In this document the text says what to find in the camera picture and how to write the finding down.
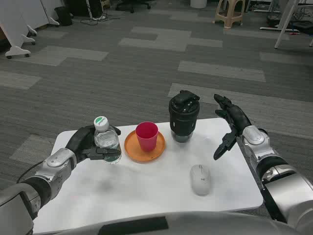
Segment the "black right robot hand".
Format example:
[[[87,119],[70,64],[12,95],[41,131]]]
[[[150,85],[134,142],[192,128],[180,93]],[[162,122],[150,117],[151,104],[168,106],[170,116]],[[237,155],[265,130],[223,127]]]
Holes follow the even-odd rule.
[[[220,106],[220,109],[215,110],[215,114],[226,120],[231,129],[230,133],[224,135],[222,143],[213,155],[214,160],[218,160],[226,151],[232,149],[237,142],[237,138],[243,133],[246,127],[251,125],[251,122],[242,109],[234,105],[227,97],[214,94],[214,100]]]

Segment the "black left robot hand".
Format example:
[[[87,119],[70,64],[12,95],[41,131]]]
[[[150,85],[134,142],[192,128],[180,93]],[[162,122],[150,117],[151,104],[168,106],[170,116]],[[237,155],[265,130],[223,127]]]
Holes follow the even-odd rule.
[[[121,131],[111,125],[106,131],[97,131],[93,125],[81,127],[70,138],[66,148],[74,152],[78,163],[90,159],[115,164],[122,156],[120,134]]]

